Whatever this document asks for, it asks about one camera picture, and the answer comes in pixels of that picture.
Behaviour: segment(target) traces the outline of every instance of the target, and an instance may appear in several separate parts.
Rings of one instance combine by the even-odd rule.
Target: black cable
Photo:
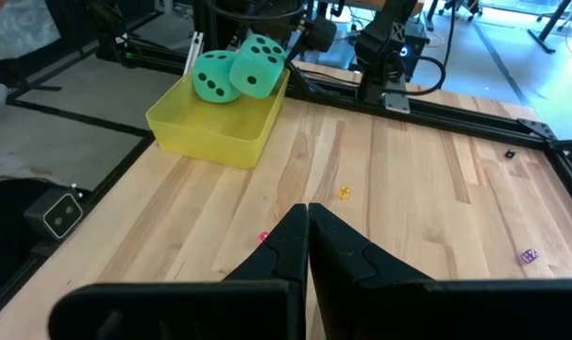
[[[353,14],[353,8],[351,8],[351,6],[347,6],[349,8],[349,13],[351,14],[351,18],[353,19],[357,19],[358,21],[360,20],[365,20],[367,22],[371,22],[372,20],[370,19],[366,19],[366,18],[362,18],[361,16],[357,15],[357,14]]]
[[[300,69],[300,70],[303,71],[303,73],[306,73],[306,74],[317,75],[317,76],[320,76],[320,77],[326,77],[326,78],[334,79],[334,80],[340,81],[340,82],[345,83],[345,84],[351,84],[351,85],[359,85],[359,84],[360,84],[360,83],[357,82],[357,81],[344,80],[344,79],[340,79],[340,78],[338,78],[338,77],[336,77],[336,76],[331,76],[331,75],[323,74],[323,73],[321,73],[321,72],[315,72],[315,71],[309,71],[309,70],[303,70],[303,69]]]
[[[444,67],[447,67],[447,61],[449,60],[449,52],[452,49],[452,37],[454,36],[454,23],[456,21],[456,0],[451,0],[452,2],[452,15],[449,22],[449,34],[447,36],[447,48],[446,57],[444,58]]]
[[[244,15],[244,14],[233,13],[228,10],[224,10],[222,8],[218,8],[212,3],[212,1],[213,0],[207,0],[207,6],[209,7],[210,10],[214,11],[216,14],[224,16],[231,20],[236,20],[240,22],[249,22],[249,23],[280,20],[300,14],[305,10],[304,7],[300,7],[298,9],[282,13],[279,15],[270,15],[270,16]]]
[[[567,23],[567,30],[565,32],[565,46],[567,46],[567,51],[569,51],[569,53],[571,53],[571,55],[572,55],[571,47],[569,47],[569,28],[570,27],[571,27],[571,22]]]
[[[446,80],[446,67],[439,60],[437,60],[435,58],[431,58],[431,57],[425,57],[425,56],[409,56],[409,57],[401,57],[401,58],[402,59],[426,60],[426,61],[430,61],[430,62],[434,63],[435,65],[437,65],[437,67],[439,67],[439,71],[441,71],[439,81],[437,82],[437,84],[435,84],[431,88],[426,89],[426,90],[422,90],[422,91],[410,92],[410,91],[400,91],[400,90],[384,90],[383,91],[384,94],[424,95],[424,94],[430,94],[432,92],[435,92],[436,90],[441,89],[441,86],[444,84],[444,81]]]

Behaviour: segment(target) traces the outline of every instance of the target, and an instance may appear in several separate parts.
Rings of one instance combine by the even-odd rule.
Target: wooden table
[[[537,119],[454,93],[424,99]],[[153,144],[2,311],[0,339],[45,338],[53,304],[84,284],[218,281],[296,202],[322,202],[435,279],[572,277],[572,199],[542,153],[508,160],[508,147],[288,98],[255,169]],[[528,248],[541,257],[522,265]],[[311,275],[308,292],[308,336],[321,339]]]

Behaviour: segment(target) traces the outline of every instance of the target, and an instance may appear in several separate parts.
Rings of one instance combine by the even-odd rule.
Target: yellow container
[[[188,72],[145,114],[160,148],[240,168],[257,164],[282,108],[289,72],[264,99],[247,95],[231,103],[208,103],[195,92]]]

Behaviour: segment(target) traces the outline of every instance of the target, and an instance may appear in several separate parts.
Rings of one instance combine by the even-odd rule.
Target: chair leg
[[[569,14],[567,14],[567,17],[565,18],[565,21],[563,22],[562,25],[560,25],[557,30],[558,31],[562,31],[563,28],[565,27],[565,25],[567,25],[567,23],[569,23],[569,21],[571,21],[572,19],[572,10],[569,11]]]

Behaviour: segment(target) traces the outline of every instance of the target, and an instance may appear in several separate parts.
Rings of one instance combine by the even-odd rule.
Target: black clamp
[[[537,134],[538,136],[544,137],[549,140],[557,140],[557,137],[552,132],[552,129],[546,123],[536,122],[529,119],[519,118],[517,119],[519,124],[529,129],[531,132]]]

